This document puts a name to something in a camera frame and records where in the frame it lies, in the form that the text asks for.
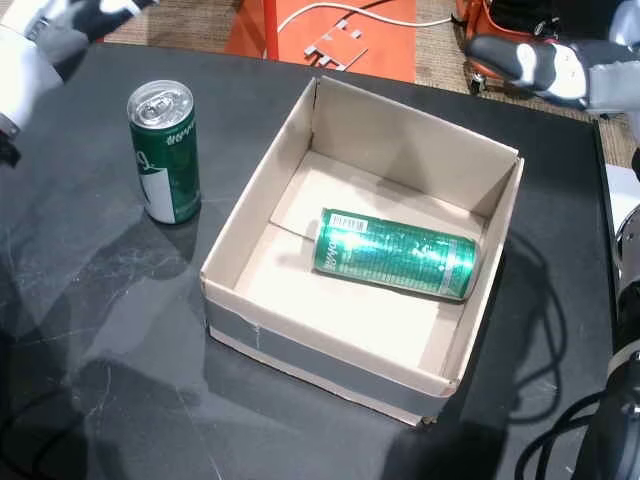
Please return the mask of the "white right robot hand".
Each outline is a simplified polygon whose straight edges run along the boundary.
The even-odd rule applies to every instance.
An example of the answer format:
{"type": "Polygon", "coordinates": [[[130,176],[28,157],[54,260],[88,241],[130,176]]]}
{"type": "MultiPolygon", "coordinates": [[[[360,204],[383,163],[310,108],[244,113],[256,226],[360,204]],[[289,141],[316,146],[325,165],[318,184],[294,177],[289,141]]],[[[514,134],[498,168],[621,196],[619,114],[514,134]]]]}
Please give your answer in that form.
{"type": "Polygon", "coordinates": [[[596,114],[639,110],[637,1],[492,1],[466,56],[546,101],[596,114]]]}

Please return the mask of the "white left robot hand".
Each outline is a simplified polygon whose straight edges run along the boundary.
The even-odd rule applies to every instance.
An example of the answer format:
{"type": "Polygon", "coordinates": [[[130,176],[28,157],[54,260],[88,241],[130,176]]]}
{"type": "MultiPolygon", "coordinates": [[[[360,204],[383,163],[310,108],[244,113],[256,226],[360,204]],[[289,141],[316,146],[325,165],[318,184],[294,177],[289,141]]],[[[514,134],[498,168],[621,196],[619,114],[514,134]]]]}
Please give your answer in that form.
{"type": "Polygon", "coordinates": [[[89,46],[151,1],[14,1],[1,18],[1,136],[12,140],[36,101],[75,73],[89,46]]]}

